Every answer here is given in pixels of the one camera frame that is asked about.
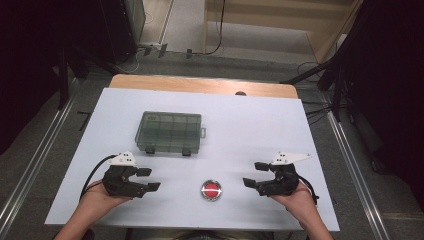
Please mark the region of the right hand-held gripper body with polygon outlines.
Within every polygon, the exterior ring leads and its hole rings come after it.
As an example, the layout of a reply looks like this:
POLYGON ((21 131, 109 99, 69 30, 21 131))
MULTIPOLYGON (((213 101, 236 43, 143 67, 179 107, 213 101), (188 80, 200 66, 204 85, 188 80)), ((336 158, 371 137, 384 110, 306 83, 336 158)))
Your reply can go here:
POLYGON ((311 184, 296 172, 294 166, 295 162, 306 160, 310 157, 310 154, 279 152, 270 163, 267 163, 269 164, 268 171, 274 174, 274 179, 257 183, 259 195, 289 196, 295 191, 300 182, 311 188, 311 184))

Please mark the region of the black computer cabinet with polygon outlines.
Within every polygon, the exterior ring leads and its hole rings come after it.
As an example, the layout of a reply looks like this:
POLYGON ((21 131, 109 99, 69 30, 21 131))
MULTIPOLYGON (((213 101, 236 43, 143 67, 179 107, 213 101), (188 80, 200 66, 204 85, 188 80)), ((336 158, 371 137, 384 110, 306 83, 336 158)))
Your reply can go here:
POLYGON ((146 21, 143 0, 100 0, 106 26, 107 59, 124 61, 134 54, 146 21))

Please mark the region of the red round badge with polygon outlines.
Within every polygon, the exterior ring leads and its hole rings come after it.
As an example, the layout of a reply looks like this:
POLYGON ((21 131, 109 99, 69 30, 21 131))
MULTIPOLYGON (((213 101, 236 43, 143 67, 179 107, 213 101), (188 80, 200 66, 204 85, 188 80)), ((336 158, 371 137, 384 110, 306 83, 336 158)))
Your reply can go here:
POLYGON ((201 186, 201 195, 207 201, 216 201, 222 195, 222 186, 218 181, 207 180, 201 186))

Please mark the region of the black tripod stand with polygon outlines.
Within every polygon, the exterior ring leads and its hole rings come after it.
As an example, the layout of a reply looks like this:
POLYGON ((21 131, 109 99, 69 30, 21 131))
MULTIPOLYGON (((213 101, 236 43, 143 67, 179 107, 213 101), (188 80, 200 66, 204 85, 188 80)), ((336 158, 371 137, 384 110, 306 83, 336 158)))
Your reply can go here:
POLYGON ((317 87, 320 91, 327 91, 333 88, 333 100, 330 104, 330 111, 333 113, 336 121, 340 121, 340 110, 342 109, 343 92, 343 70, 339 69, 339 64, 333 60, 327 60, 324 63, 316 64, 313 68, 298 74, 289 80, 282 80, 280 84, 295 85, 307 78, 319 75, 317 87))

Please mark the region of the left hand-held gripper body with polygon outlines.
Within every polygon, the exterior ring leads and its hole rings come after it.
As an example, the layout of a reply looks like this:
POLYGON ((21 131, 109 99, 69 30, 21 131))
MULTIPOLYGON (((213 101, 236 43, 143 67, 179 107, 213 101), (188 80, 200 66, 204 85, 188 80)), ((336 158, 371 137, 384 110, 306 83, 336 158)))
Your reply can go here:
POLYGON ((102 183, 111 196, 143 197, 147 192, 147 185, 129 180, 131 176, 136 176, 138 169, 135 157, 131 152, 111 155, 106 158, 105 162, 109 165, 109 169, 105 172, 102 183))

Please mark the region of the beige wooden partition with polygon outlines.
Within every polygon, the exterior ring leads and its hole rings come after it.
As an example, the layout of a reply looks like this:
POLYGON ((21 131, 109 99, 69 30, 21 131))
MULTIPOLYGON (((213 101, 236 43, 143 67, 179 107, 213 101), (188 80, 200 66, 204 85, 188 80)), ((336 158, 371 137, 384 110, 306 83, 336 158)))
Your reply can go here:
POLYGON ((208 22, 302 30, 318 63, 348 34, 364 0, 204 0, 203 50, 208 22))

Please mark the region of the wooden table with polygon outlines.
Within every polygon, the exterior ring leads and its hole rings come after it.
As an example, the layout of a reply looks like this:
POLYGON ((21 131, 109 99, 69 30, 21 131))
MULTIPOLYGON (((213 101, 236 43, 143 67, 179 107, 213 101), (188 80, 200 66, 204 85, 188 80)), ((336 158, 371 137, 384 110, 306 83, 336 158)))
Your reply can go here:
POLYGON ((178 76, 115 75, 111 88, 144 89, 173 92, 247 95, 297 99, 294 86, 247 82, 234 79, 191 78, 178 76))

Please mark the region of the black curtain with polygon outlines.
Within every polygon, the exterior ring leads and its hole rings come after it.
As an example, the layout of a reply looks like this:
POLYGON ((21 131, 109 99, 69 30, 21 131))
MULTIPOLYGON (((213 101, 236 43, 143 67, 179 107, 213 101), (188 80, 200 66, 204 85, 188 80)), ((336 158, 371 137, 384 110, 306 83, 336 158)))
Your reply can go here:
POLYGON ((94 0, 0 0, 0 155, 44 103, 69 99, 76 21, 94 0))
POLYGON ((364 0, 348 38, 349 96, 382 142, 373 155, 424 211, 424 0, 364 0))

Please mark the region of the black floor bracket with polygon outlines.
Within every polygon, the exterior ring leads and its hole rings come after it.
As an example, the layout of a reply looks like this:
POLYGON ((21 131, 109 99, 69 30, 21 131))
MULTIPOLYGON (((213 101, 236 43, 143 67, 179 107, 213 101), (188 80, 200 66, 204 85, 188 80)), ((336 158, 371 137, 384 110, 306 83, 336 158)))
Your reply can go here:
POLYGON ((82 123, 82 125, 79 128, 79 131, 83 131, 83 130, 85 130, 85 128, 88 125, 88 122, 91 119, 92 112, 78 111, 77 114, 84 116, 83 123, 82 123))

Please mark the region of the person's left hand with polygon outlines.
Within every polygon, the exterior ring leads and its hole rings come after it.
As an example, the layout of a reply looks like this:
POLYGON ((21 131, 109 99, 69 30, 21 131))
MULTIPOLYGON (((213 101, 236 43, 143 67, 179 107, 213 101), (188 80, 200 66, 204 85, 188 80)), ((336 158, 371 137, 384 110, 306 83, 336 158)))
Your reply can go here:
POLYGON ((128 202, 131 197, 111 196, 101 181, 93 182, 79 201, 78 209, 84 219, 93 223, 108 214, 113 208, 128 202))

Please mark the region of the grey transparent compartment box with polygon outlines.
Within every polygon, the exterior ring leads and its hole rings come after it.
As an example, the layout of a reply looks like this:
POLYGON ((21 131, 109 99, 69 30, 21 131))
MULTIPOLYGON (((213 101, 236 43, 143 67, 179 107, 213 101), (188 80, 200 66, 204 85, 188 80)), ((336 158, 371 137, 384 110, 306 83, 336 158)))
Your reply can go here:
POLYGON ((146 154, 198 154, 203 136, 202 116, 193 113, 145 111, 135 142, 146 154))

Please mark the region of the person's right hand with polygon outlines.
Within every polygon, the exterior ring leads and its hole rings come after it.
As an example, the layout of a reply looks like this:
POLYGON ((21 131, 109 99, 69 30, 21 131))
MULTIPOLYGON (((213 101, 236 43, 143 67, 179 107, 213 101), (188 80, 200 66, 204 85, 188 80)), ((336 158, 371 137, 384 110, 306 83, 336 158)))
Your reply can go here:
POLYGON ((322 224, 312 195, 303 183, 299 183, 289 196, 272 195, 271 198, 282 204, 303 229, 312 230, 322 224))

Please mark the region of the person's lap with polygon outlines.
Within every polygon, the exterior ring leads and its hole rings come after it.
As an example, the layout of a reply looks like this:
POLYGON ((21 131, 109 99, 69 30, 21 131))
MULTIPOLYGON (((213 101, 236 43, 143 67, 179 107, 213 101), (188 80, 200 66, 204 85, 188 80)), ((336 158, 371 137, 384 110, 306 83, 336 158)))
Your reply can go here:
POLYGON ((267 231, 133 229, 128 240, 274 240, 267 231))

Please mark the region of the metal floor rail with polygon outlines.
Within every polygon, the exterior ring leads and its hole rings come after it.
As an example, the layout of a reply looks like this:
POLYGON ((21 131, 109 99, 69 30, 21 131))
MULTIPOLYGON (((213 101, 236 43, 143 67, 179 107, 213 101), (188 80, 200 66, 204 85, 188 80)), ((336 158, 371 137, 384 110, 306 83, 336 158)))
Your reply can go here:
POLYGON ((377 204, 368 188, 365 178, 363 177, 341 123, 336 120, 336 117, 332 112, 328 113, 328 120, 338 142, 343 159, 347 165, 347 169, 375 240, 391 240, 382 215, 380 214, 377 204))
POLYGON ((53 120, 48 126, 41 142, 32 155, 29 164, 21 175, 19 182, 8 198, 4 208, 0 212, 0 239, 4 239, 14 222, 35 178, 37 177, 50 148, 52 147, 72 105, 75 97, 72 96, 61 110, 57 110, 53 120))

